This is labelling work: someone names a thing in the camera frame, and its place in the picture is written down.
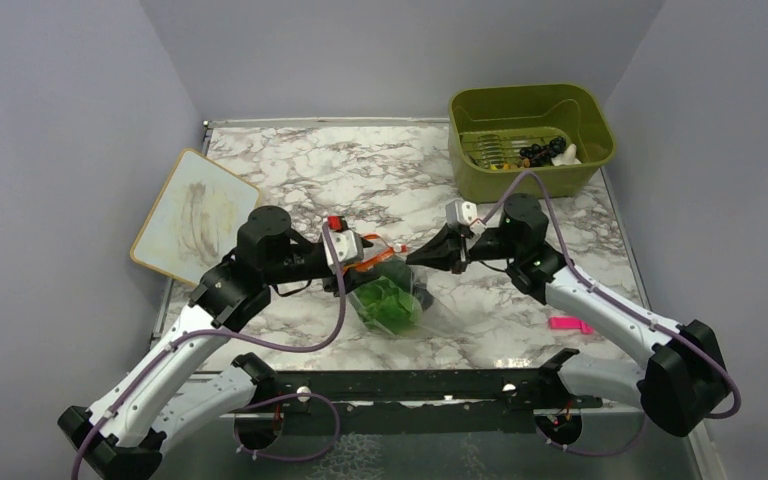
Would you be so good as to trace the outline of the clear zip bag orange zipper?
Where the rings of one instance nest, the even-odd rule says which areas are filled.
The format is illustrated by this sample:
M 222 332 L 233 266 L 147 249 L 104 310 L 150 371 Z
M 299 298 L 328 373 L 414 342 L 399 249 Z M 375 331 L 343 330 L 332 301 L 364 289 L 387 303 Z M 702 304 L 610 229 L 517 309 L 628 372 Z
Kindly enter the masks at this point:
M 407 247 L 377 234 L 362 237 L 364 258 L 344 268 L 353 280 L 348 301 L 369 331 L 390 338 L 452 338 L 465 321 L 428 288 L 427 274 L 410 266 Z

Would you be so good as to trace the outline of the green toy lettuce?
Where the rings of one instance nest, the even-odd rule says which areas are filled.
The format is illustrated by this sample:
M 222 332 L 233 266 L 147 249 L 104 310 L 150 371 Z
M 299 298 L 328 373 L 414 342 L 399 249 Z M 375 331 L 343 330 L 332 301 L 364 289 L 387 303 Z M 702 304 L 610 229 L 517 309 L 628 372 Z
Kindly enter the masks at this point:
M 417 327 L 423 312 L 410 291 L 386 277 L 358 287 L 349 300 L 366 328 L 392 336 L 404 335 Z

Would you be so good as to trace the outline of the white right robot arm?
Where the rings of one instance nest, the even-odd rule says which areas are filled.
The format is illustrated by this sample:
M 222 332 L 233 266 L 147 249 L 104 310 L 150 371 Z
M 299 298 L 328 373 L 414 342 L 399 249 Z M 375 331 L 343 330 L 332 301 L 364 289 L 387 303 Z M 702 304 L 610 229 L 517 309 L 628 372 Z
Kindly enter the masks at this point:
M 445 225 L 407 262 L 460 274 L 475 262 L 503 261 L 519 292 L 583 320 L 629 356 L 627 362 L 577 351 L 560 356 L 536 383 L 545 404 L 602 397 L 640 408 L 663 431 L 682 437 L 738 395 L 708 325 L 681 324 L 599 284 L 547 242 L 550 219 L 536 197 L 514 194 L 501 210 L 498 225 L 489 227 L 475 204 L 451 202 Z

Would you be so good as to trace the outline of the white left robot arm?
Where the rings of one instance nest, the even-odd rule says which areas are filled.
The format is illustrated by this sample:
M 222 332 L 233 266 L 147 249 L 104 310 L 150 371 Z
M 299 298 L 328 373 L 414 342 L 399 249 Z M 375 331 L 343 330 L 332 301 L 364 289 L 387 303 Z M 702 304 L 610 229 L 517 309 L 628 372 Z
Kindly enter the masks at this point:
M 328 217 L 318 240 L 311 241 L 294 229 L 283 208 L 253 210 L 237 231 L 235 247 L 203 274 L 176 321 L 137 365 L 91 405 L 61 414 L 58 425 L 76 450 L 71 478 L 88 465 L 102 479 L 148 479 L 173 444 L 203 424 L 235 407 L 269 406 L 273 382 L 244 367 L 222 371 L 215 386 L 181 389 L 231 340 L 294 354 L 332 344 L 345 322 L 350 268 L 370 245 L 342 216 Z M 293 346 L 244 333 L 278 286 L 316 280 L 334 282 L 339 298 L 336 324 L 323 340 Z

